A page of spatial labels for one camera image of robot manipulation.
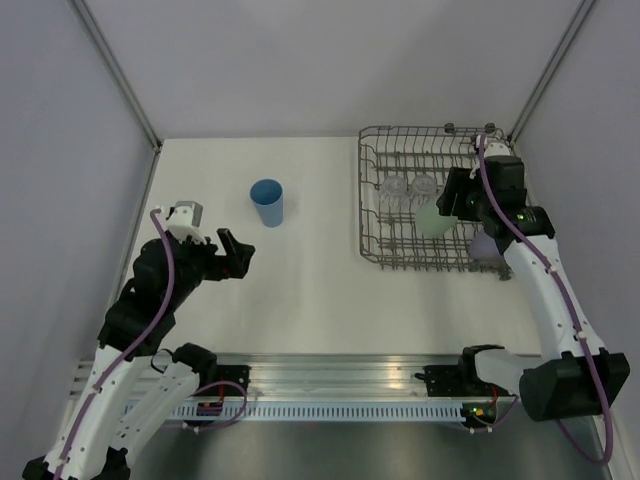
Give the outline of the blue plastic cup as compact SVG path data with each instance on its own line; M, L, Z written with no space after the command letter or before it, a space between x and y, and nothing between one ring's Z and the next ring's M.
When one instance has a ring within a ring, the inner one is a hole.
M274 179L262 179L252 185L249 197L264 226L275 228L282 224L283 187Z

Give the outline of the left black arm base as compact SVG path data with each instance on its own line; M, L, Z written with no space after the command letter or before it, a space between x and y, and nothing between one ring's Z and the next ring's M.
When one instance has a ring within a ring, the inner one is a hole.
M251 368L248 365L219 365L217 369L217 375L214 378L214 383L219 383L223 381L233 382L237 385L240 385L244 390L249 386ZM207 390L204 390L201 393L197 394L197 397L230 397L230 398L240 398L242 394L239 390L232 385L219 385L217 384L214 387L211 387Z

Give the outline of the clear glass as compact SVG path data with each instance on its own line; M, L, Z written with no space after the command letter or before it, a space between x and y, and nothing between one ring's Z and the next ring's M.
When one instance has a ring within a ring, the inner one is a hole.
M437 191L437 180L428 174L416 175L409 186L410 198L415 206L428 203Z
M407 199L408 184L399 175L387 176L379 188L379 206L382 213L398 213Z

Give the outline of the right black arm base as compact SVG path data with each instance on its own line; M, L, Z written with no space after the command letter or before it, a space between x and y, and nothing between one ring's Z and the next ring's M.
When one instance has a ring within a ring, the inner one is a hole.
M422 375L430 397L469 397L472 394L457 365L427 365Z

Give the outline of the purple plastic cup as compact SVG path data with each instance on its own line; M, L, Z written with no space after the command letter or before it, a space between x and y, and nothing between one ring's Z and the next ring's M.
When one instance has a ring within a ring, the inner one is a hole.
M484 231L481 231L471 241L468 248L469 256L478 261L495 261L499 262L503 260L502 254L499 252L495 240L488 236Z

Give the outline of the green plastic cup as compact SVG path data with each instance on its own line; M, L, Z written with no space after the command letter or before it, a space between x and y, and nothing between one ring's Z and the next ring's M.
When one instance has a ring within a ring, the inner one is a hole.
M457 222L456 217L440 216L435 203L424 205L415 215L416 229L426 238L442 237Z

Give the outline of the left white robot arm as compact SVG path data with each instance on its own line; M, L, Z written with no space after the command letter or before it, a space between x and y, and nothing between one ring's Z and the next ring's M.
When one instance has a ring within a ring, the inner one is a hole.
M254 246L237 241L228 229L219 244L194 234L177 238L161 230L143 245L133 276L105 315L92 370L69 425L44 456L30 460L25 479L127 479L144 447L173 411L192 396L245 398L245 387L220 375L217 356L186 343L171 355L155 387L131 409L133 387L150 367L175 312L204 281L242 279Z

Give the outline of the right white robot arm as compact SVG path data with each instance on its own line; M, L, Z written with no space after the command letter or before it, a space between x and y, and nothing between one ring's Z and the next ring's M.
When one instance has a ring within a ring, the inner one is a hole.
M582 312L560 260L556 232L544 208L527 203L524 164L490 156L478 171L452 167L437 201L443 216L481 224L518 281L541 347L539 361L497 345L464 349L459 388L478 395L491 384L519 396L540 422L603 415L630 374L622 353L611 353Z

